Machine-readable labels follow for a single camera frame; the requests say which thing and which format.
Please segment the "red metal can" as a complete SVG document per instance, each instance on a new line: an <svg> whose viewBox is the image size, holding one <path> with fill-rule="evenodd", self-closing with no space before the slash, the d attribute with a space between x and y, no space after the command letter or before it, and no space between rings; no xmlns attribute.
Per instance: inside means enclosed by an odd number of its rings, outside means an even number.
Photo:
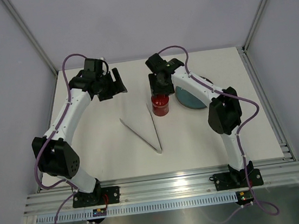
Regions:
<svg viewBox="0 0 299 224"><path fill-rule="evenodd" d="M152 111L154 113L154 115L158 116L158 117L163 117L165 115L168 114L169 112L169 104L165 104L165 105L152 105Z"/></svg>

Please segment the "metal tongs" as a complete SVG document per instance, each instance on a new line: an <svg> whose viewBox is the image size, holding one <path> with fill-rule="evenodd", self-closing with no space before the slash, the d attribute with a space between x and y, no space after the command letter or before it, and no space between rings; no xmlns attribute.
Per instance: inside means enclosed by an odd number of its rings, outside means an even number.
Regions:
<svg viewBox="0 0 299 224"><path fill-rule="evenodd" d="M163 145L153 114L146 103L128 108L119 120L155 152L163 153Z"/></svg>

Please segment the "red can lid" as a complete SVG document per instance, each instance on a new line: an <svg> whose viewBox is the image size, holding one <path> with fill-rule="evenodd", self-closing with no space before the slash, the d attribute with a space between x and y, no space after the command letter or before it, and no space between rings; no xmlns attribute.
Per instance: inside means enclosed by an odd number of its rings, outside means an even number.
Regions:
<svg viewBox="0 0 299 224"><path fill-rule="evenodd" d="M162 95L160 95L160 94L153 95L151 97L151 102L154 107L164 107L169 102L169 96L163 95L163 94Z"/></svg>

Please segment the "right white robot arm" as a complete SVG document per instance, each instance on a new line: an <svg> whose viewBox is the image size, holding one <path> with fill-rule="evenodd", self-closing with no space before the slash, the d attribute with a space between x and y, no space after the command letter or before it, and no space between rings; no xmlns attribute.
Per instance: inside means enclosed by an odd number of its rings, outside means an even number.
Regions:
<svg viewBox="0 0 299 224"><path fill-rule="evenodd" d="M225 183L239 188L246 184L254 169L242 146L238 130L241 125L242 109L234 88L222 89L189 71L187 65L173 58L169 61L155 53L145 65L152 95L171 95L180 87L208 108L208 124L219 134L225 146L229 171L221 176Z"/></svg>

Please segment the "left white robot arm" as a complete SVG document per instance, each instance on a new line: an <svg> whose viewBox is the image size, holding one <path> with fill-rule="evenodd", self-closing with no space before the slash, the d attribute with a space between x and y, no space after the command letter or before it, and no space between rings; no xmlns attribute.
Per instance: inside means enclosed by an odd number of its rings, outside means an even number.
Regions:
<svg viewBox="0 0 299 224"><path fill-rule="evenodd" d="M126 93L117 68L109 68L101 59L84 60L84 68L72 79L65 80L67 98L54 123L43 137L32 142L36 157L35 179L40 188L48 190L38 176L39 172L59 178L84 193L84 199L91 205L103 199L102 190L96 188L96 179L80 167L80 158L72 148L72 140L78 123L94 97L99 101Z"/></svg>

